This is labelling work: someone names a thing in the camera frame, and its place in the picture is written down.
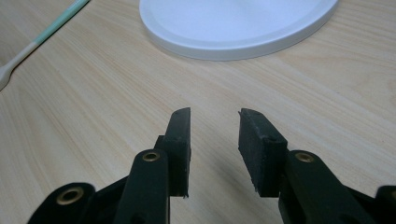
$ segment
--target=white plate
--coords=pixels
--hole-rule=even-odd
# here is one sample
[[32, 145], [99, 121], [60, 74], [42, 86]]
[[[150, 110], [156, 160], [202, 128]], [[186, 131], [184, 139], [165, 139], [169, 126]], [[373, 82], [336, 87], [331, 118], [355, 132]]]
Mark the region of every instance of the white plate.
[[338, 0], [140, 0], [153, 41], [203, 60], [259, 57], [312, 35]]

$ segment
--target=table surface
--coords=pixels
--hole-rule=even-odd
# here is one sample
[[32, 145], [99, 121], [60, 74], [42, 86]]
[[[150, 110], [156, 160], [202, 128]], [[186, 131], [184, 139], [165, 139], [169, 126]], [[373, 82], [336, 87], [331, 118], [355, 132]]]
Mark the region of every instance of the table surface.
[[[0, 2], [5, 64], [73, 0]], [[282, 223], [238, 151], [239, 115], [262, 112], [289, 149], [319, 155], [370, 196], [396, 185], [396, 2], [344, 0], [318, 32], [260, 58], [210, 62], [155, 46], [137, 0], [92, 0], [0, 92], [0, 223], [26, 223], [55, 189], [129, 174], [173, 111], [191, 108], [190, 198], [172, 223]]]

